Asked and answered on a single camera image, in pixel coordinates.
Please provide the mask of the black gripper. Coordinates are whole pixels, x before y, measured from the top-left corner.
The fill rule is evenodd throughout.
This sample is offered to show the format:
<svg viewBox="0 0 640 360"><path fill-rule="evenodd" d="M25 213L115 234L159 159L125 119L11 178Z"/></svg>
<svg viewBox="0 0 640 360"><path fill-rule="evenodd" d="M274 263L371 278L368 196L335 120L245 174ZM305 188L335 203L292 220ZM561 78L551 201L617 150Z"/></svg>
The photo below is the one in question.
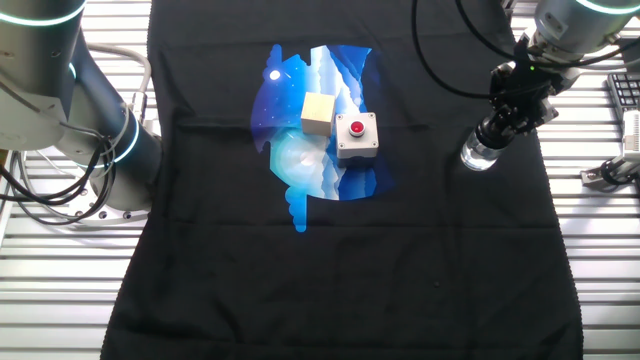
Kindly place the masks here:
<svg viewBox="0 0 640 360"><path fill-rule="evenodd" d="M548 97L556 93L558 74L529 65L510 61L491 71L490 100L497 123L507 123L504 134L528 134L535 128L555 119L559 112Z"/></svg>

